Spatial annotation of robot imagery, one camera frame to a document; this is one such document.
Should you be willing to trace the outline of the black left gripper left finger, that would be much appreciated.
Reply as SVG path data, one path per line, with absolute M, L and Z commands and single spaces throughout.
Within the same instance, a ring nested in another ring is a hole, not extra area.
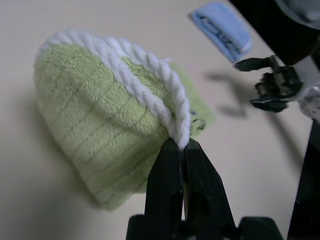
M 182 218 L 184 184 L 180 150 L 167 139 L 148 175 L 145 200 L 146 215 L 164 218 L 170 223 Z

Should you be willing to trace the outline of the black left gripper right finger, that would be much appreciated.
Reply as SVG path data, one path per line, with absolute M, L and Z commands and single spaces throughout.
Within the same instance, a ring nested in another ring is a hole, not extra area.
M 222 179 L 200 144 L 191 138 L 183 156 L 187 220 L 196 227 L 208 220 L 217 227 L 234 227 Z

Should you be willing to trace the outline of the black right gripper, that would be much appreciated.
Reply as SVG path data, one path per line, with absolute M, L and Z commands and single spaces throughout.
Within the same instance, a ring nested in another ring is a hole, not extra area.
M 282 112 L 287 109 L 288 102 L 279 98 L 294 97 L 303 85 L 295 68 L 288 65 L 280 66 L 275 56 L 247 58 L 235 63 L 233 67 L 241 72 L 271 68 L 271 72 L 264 73 L 260 82 L 255 85 L 260 98 L 249 101 L 256 109 L 266 112 Z

